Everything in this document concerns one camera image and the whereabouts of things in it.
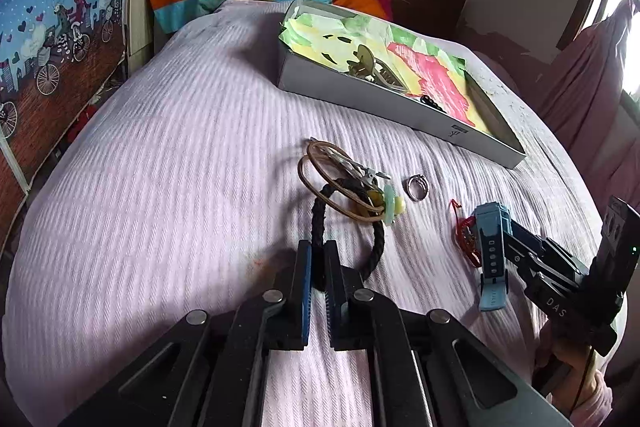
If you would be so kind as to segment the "right hand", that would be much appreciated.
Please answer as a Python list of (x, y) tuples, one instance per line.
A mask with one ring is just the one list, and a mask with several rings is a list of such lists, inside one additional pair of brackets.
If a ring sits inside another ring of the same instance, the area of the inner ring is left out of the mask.
[(613, 392), (597, 369), (591, 348), (562, 338), (553, 332), (548, 321), (539, 333), (536, 369), (547, 365), (551, 355), (567, 364), (570, 373), (547, 395), (547, 400), (573, 426), (601, 426), (612, 412)]

